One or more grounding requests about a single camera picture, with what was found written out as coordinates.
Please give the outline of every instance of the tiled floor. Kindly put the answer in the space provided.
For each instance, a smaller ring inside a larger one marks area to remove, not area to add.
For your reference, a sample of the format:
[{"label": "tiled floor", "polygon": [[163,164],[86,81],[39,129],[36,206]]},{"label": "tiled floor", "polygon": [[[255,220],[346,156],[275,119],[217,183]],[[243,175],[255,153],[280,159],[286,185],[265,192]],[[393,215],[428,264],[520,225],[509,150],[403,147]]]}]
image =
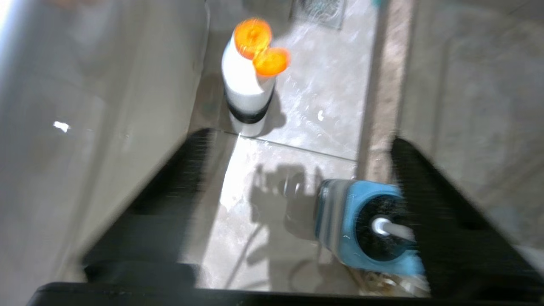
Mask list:
[{"label": "tiled floor", "polygon": [[419,2],[401,118],[515,244],[544,249],[544,25]]},{"label": "tiled floor", "polygon": [[[211,0],[204,73],[191,129],[219,131],[207,190],[183,262],[201,265],[199,286],[354,295],[348,270],[314,240],[323,179],[355,175],[378,8],[348,0],[342,30],[289,18],[291,1]],[[277,81],[257,138],[232,133],[220,61],[238,22],[262,16],[290,68]]]}]

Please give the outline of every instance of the drain grate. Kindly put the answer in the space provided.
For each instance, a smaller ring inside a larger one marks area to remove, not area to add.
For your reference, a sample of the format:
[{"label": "drain grate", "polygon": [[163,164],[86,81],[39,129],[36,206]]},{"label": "drain grate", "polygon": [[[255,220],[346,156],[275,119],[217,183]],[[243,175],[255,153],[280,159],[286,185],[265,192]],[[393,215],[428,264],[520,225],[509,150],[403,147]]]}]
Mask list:
[{"label": "drain grate", "polygon": [[295,0],[293,17],[340,29],[344,19],[344,8],[345,0]]}]

